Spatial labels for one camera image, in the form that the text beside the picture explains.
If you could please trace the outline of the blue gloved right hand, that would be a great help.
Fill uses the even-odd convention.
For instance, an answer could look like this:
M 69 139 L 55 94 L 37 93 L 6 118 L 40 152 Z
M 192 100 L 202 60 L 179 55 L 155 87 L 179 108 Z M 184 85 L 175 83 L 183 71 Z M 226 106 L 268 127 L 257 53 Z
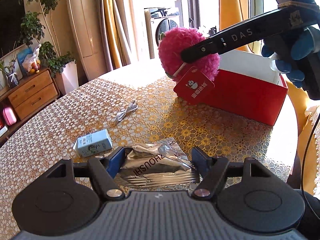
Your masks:
M 297 61 L 312 54 L 317 55 L 319 58 L 319 29 L 308 27 L 293 44 L 291 57 Z M 277 71 L 286 74 L 296 88 L 302 88 L 305 78 L 304 73 L 300 70 L 293 70 L 291 64 L 282 60 L 279 56 L 274 59 L 274 67 L 276 67 Z

